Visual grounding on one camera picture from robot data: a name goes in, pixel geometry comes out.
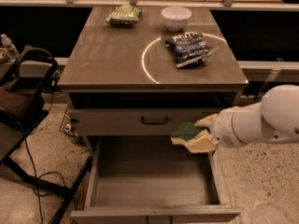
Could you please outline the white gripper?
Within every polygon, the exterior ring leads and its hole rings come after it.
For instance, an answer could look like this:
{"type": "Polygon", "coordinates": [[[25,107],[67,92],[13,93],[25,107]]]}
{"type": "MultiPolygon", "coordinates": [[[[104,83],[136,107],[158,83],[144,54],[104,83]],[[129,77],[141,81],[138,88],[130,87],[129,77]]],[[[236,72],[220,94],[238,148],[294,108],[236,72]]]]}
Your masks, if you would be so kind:
{"type": "Polygon", "coordinates": [[[223,109],[218,115],[212,114],[197,120],[194,125],[207,127],[211,131],[202,131],[186,143],[191,153],[207,153],[214,151],[218,144],[227,148],[243,147],[245,145],[235,134],[233,116],[237,106],[223,109]]]}

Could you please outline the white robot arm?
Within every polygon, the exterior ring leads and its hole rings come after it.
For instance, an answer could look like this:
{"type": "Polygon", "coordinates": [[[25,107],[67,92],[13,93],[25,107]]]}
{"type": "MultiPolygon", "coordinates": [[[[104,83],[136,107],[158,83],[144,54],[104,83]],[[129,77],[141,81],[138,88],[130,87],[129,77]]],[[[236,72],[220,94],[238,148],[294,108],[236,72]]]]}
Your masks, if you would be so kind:
{"type": "Polygon", "coordinates": [[[214,151],[218,145],[244,147],[250,143],[291,143],[299,140],[299,87],[280,85],[259,103],[223,109],[195,122],[205,127],[186,148],[191,153],[214,151]]]}

